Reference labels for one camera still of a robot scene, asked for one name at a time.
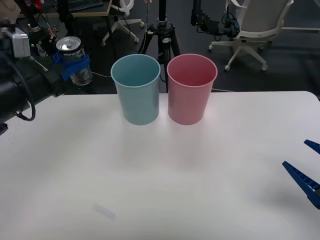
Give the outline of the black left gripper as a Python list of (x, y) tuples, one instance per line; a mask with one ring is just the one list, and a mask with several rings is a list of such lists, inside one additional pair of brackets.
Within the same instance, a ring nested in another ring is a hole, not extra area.
[(28, 60), (36, 72), (40, 74), (43, 84), (50, 89), (50, 93), (54, 97), (64, 94), (65, 81), (73, 74), (84, 70), (90, 65), (89, 56), (84, 56), (81, 60), (74, 62), (63, 62), (59, 52), (56, 52), (55, 55), (49, 59), (31, 55)]

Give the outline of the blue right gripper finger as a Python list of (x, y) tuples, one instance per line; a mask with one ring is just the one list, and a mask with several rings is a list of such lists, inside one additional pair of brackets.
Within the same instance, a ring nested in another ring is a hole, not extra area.
[(303, 143), (305, 145), (307, 145), (308, 147), (310, 147), (311, 149), (313, 149), (315, 152), (320, 153), (320, 144), (319, 143), (316, 143), (316, 142), (308, 140), (308, 139), (306, 139)]
[(294, 179), (298, 186), (306, 194), (309, 201), (316, 207), (320, 208), (320, 184), (312, 178), (299, 171), (297, 168), (289, 164), (287, 161), (282, 163), (289, 175)]

